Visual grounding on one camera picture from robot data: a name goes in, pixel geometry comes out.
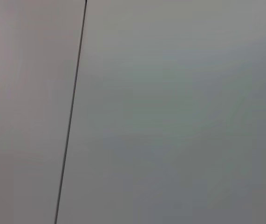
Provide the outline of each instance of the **white wall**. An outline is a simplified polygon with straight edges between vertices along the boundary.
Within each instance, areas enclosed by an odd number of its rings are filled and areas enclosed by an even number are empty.
[[[54,222],[84,0],[0,0],[0,224]]]
[[[58,223],[266,223],[266,0],[88,2]]]

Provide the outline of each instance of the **dark gap line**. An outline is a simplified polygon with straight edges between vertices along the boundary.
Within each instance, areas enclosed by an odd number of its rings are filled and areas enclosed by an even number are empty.
[[[54,224],[57,224],[58,211],[59,211],[59,205],[60,205],[60,197],[61,197],[61,189],[62,189],[62,182],[63,182],[63,175],[64,175],[64,169],[65,169],[65,165],[66,165],[67,152],[68,152],[68,140],[69,140],[69,133],[70,133],[70,130],[71,130],[72,114],[73,114],[73,108],[74,108],[74,99],[75,99],[75,91],[76,91],[76,85],[77,85],[80,54],[81,54],[81,48],[82,48],[82,39],[83,39],[83,29],[84,29],[85,14],[86,14],[86,5],[87,5],[87,0],[85,0],[85,5],[84,5],[83,21],[82,21],[81,36],[80,36],[78,58],[77,58],[77,66],[76,66],[76,73],[75,73],[75,81],[74,81],[74,88],[73,88],[73,97],[72,97],[71,110],[70,110],[69,119],[68,119],[68,134],[67,134],[67,140],[66,140],[66,145],[65,145],[65,149],[64,149],[64,155],[63,155],[62,170],[61,170],[61,177],[60,177],[59,191],[58,191],[58,197],[57,197]]]

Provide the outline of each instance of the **gray surface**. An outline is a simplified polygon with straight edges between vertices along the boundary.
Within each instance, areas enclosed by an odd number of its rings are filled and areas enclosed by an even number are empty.
[[[58,224],[266,223],[266,0],[91,0]]]
[[[0,0],[0,224],[54,222],[84,0]]]

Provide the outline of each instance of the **white panel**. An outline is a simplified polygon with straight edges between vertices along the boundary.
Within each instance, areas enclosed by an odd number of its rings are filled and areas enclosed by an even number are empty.
[[[59,224],[266,223],[266,0],[91,0]]]
[[[0,224],[51,224],[84,0],[0,0]]]

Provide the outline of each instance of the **smooth surface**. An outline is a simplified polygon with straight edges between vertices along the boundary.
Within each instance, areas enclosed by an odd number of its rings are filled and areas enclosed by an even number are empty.
[[[58,224],[266,223],[266,0],[87,4]]]
[[[52,224],[84,0],[0,0],[0,224]]]

